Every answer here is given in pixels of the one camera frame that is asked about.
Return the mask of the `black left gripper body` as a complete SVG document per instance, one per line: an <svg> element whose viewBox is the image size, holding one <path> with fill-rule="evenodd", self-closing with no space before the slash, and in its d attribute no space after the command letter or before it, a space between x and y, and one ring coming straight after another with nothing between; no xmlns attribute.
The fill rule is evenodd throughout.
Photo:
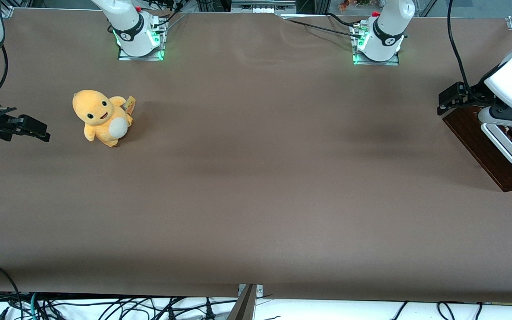
<svg viewBox="0 0 512 320"><path fill-rule="evenodd" d="M491 91L485 83L477 83L471 87L464 84L463 90L466 95L462 99L462 108L491 106Z"/></svg>

